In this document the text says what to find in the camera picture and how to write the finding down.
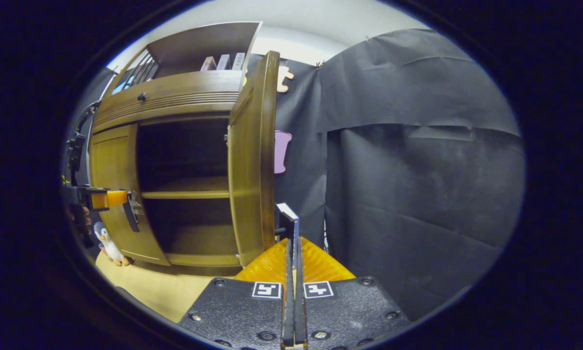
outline wooden cabinet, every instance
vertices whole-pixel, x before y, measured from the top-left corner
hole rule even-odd
[[[243,88],[243,71],[184,72],[103,100],[91,185],[136,191],[144,212],[140,232],[123,208],[101,212],[125,255],[223,268],[246,266],[274,244],[278,61],[269,52]]]

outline purple puzzle piece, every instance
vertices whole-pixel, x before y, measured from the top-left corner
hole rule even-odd
[[[292,134],[283,131],[274,131],[274,173],[280,174],[285,172],[285,152],[287,144],[292,140]]]

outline cabinet top shelf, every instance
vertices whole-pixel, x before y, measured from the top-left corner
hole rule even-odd
[[[218,61],[223,53],[249,53],[260,22],[227,22],[189,29],[151,42],[147,49],[161,69],[179,71],[200,67],[207,56]]]
[[[187,177],[169,182],[153,191],[143,191],[146,199],[218,199],[229,198],[226,176]]]

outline black fabric backdrop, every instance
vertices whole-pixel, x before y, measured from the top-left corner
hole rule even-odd
[[[258,63],[252,55],[249,75]],[[373,275],[411,319],[475,283],[515,227],[523,143],[507,101],[474,60],[434,31],[361,42],[316,67],[281,60],[289,132],[275,199],[300,233],[356,275]]]

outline white wall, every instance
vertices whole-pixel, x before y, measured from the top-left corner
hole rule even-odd
[[[315,64],[363,40],[398,29],[428,28],[376,0],[212,0],[170,19],[127,47],[107,67],[121,69],[149,42],[194,27],[260,20],[252,53]]]

